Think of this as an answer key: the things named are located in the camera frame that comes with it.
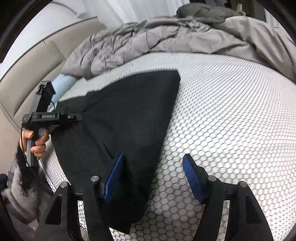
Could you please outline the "person's left hand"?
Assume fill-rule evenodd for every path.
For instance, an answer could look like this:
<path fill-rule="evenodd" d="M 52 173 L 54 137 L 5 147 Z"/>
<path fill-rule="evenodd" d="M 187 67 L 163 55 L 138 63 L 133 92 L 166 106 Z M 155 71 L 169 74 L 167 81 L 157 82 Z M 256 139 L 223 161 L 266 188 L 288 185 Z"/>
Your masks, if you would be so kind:
<path fill-rule="evenodd" d="M 27 156 L 27 144 L 28 140 L 31 140 L 34 137 L 33 131 L 24 130 L 22 131 L 22 136 L 19 140 L 19 145 L 22 151 L 24 151 L 25 155 Z M 42 158 L 46 155 L 46 142 L 50 138 L 50 131 L 48 129 L 44 130 L 43 136 L 38 138 L 35 141 L 34 146 L 31 147 L 31 153 L 34 154 L 37 158 Z"/>

